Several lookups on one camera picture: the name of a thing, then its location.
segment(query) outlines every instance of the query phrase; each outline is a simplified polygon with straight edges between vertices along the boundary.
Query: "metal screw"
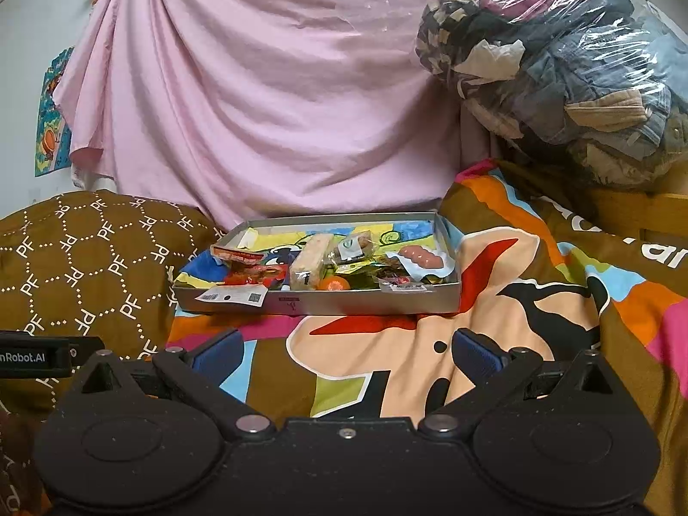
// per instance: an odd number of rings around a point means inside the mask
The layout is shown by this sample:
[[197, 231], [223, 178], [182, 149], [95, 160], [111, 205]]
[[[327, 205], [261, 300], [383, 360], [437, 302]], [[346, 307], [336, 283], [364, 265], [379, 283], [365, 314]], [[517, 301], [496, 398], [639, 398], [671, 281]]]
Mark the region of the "metal screw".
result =
[[339, 436], [349, 440], [350, 438], [356, 436], [356, 431], [353, 429], [339, 429]]
[[436, 433], [448, 433], [459, 426], [459, 422], [451, 415], [428, 415], [423, 420], [423, 424]]
[[236, 428], [245, 433], [259, 433], [270, 426], [270, 420], [262, 415], [244, 415], [236, 420]]

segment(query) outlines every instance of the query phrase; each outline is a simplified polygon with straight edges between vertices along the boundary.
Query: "yellow and blue painting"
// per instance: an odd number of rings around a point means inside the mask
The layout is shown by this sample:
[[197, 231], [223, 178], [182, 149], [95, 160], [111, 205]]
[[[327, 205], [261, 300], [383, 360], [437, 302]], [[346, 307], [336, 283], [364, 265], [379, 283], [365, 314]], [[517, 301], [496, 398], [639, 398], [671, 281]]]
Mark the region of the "yellow and blue painting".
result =
[[39, 126], [36, 136], [36, 176], [71, 166], [71, 130], [55, 107], [52, 94], [62, 78], [73, 48], [63, 51], [46, 71], [40, 93]]

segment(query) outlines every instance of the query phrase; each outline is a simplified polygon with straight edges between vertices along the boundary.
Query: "red ear print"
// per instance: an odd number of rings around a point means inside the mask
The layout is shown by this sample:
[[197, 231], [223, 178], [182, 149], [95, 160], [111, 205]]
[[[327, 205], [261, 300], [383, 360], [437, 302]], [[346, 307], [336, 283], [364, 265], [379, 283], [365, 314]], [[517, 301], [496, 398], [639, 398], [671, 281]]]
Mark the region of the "red ear print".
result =
[[415, 329], [411, 316], [344, 316], [311, 331], [312, 336], [336, 334], [377, 334], [387, 328]]
[[466, 270], [461, 274], [461, 303], [459, 314], [468, 312], [476, 304], [477, 296], [485, 290], [492, 275], [492, 268], [497, 258], [515, 245], [518, 239], [490, 242], [485, 249], [477, 255]]

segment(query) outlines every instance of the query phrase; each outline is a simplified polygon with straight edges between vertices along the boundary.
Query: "cartoon print blanket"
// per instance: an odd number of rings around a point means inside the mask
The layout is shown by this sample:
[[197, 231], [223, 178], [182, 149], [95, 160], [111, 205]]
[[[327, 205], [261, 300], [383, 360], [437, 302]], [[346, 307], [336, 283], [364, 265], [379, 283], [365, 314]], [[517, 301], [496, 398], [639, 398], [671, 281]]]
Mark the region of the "cartoon print blanket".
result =
[[418, 422], [472, 388], [449, 347], [459, 327], [549, 360], [601, 344], [660, 439], [663, 462], [648, 507], [688, 513], [688, 252], [605, 234], [516, 172], [483, 163], [460, 175], [442, 203], [462, 266], [458, 313], [178, 312], [169, 344], [192, 349], [238, 327], [243, 362], [222, 388], [278, 424], [335, 415]]

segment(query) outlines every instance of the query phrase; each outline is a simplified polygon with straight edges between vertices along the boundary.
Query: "pillow with pf pattern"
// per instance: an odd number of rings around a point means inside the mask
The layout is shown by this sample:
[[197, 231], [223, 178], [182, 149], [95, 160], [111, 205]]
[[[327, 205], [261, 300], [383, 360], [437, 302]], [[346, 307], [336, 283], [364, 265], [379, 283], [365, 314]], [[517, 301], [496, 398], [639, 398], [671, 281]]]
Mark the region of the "pillow with pf pattern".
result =
[[[200, 211], [107, 190], [63, 194], [0, 220], [0, 329], [99, 336], [125, 359], [163, 346], [171, 280], [215, 242]], [[44, 416], [70, 379], [0, 380], [0, 409]]]

